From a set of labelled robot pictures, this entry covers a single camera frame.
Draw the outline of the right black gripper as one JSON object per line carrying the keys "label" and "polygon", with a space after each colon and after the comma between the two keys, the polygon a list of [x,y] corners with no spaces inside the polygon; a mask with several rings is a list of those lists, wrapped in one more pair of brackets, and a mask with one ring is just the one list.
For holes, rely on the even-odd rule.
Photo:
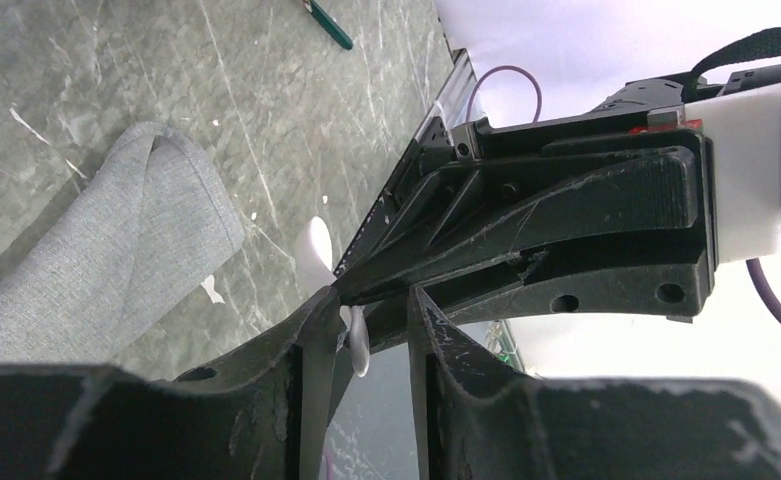
{"label": "right black gripper", "polygon": [[630,82],[579,116],[450,128],[453,158],[336,289],[367,304],[419,285],[457,325],[695,316],[714,286],[712,147],[660,115],[711,96],[704,79],[675,74]]}

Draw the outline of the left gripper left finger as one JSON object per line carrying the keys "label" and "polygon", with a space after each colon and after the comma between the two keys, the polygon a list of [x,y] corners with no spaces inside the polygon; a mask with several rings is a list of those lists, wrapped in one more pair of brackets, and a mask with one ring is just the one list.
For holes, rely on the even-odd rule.
{"label": "left gripper left finger", "polygon": [[0,365],[0,479],[314,479],[340,299],[172,381],[112,365]]}

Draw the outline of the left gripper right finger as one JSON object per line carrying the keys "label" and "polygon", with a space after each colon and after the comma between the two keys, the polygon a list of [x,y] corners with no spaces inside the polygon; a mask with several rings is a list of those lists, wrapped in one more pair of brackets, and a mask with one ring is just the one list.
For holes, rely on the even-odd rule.
{"label": "left gripper right finger", "polygon": [[781,479],[781,407],[742,381],[539,379],[407,300],[423,479]]}

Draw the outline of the white ceramic spoon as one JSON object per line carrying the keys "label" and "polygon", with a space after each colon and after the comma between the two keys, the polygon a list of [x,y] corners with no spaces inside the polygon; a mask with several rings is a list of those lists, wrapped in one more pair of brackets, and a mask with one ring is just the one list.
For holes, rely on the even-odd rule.
{"label": "white ceramic spoon", "polygon": [[[296,277],[305,293],[313,295],[336,280],[331,269],[331,236],[325,221],[312,217],[295,242]],[[369,332],[361,306],[341,306],[340,318],[346,326],[352,366],[358,377],[368,373],[371,354]]]}

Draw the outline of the grey cloth napkin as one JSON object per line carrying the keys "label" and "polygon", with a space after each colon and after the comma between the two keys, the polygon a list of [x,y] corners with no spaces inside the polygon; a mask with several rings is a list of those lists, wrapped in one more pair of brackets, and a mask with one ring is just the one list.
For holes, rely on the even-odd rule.
{"label": "grey cloth napkin", "polygon": [[0,281],[0,363],[100,363],[237,253],[244,229],[207,153],[164,124],[129,127]]}

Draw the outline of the gold spoon teal handle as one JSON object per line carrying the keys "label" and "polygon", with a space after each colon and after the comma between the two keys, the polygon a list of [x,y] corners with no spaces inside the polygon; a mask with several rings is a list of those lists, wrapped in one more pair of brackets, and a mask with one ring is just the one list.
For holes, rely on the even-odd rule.
{"label": "gold spoon teal handle", "polygon": [[317,24],[344,50],[354,48],[351,37],[315,0],[302,0],[302,4]]}

